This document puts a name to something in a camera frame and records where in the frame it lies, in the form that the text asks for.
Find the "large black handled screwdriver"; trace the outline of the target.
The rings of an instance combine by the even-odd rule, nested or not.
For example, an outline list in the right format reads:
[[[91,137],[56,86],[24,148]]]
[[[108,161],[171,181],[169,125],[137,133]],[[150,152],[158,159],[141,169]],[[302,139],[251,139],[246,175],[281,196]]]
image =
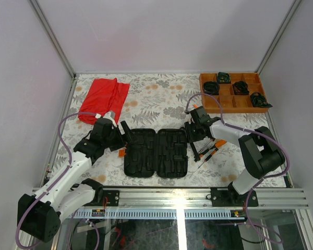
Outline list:
[[[207,150],[212,150],[213,148],[219,148],[219,147],[223,146],[226,143],[227,143],[227,141],[225,141],[225,140],[219,140],[213,146],[207,148]]]

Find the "black plastic tool case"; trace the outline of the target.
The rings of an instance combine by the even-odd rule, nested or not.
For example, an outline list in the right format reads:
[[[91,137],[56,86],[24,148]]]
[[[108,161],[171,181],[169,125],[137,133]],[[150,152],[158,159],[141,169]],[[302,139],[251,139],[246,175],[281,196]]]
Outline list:
[[[182,178],[188,171],[187,139],[183,129],[132,129],[136,138],[124,155],[124,174],[134,178]]]

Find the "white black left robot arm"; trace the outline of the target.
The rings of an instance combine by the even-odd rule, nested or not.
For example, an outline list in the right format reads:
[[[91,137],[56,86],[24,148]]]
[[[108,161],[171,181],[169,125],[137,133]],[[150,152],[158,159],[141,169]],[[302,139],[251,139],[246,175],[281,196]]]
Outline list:
[[[122,128],[112,118],[100,117],[93,128],[74,147],[68,161],[52,178],[32,195],[24,194],[18,201],[17,230],[41,242],[50,241],[62,222],[81,206],[103,202],[102,185],[87,179],[74,191],[77,179],[103,156],[106,149],[115,151],[135,140],[125,121]]]

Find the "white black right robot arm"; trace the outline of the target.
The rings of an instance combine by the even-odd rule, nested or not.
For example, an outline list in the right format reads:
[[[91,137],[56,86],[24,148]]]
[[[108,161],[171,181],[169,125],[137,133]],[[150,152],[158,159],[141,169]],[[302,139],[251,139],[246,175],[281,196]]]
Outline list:
[[[227,199],[232,205],[244,202],[246,193],[285,163],[286,156],[267,127],[244,129],[225,122],[222,117],[210,117],[202,106],[185,113],[191,115],[191,121],[185,122],[184,129],[195,162],[201,156],[194,143],[205,138],[224,140],[240,148],[245,169],[228,188]]]

